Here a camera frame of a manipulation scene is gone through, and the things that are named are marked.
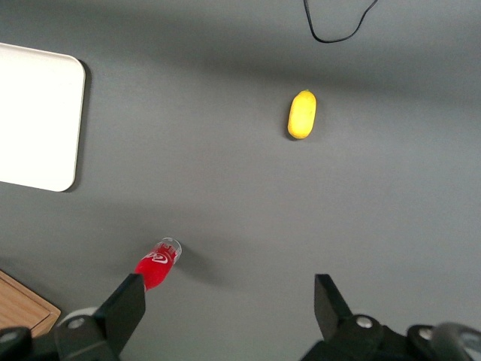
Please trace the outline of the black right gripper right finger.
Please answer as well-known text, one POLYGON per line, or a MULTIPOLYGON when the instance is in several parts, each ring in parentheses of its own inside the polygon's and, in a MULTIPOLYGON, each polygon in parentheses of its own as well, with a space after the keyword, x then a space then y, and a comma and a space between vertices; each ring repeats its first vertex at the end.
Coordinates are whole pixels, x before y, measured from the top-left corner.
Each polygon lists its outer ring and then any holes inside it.
POLYGON ((330 275, 316 275, 314 313, 322 340, 303 360, 408 360, 406 338, 364 314, 354 314, 330 275))

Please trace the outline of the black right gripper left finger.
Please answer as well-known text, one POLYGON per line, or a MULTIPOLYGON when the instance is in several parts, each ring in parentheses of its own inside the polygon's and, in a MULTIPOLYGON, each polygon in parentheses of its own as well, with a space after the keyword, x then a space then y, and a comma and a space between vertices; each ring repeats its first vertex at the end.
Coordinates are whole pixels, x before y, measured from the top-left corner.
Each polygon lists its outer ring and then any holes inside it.
POLYGON ((94 311, 77 311, 54 330, 60 360, 119 360, 146 310, 144 279, 130 274, 94 311))

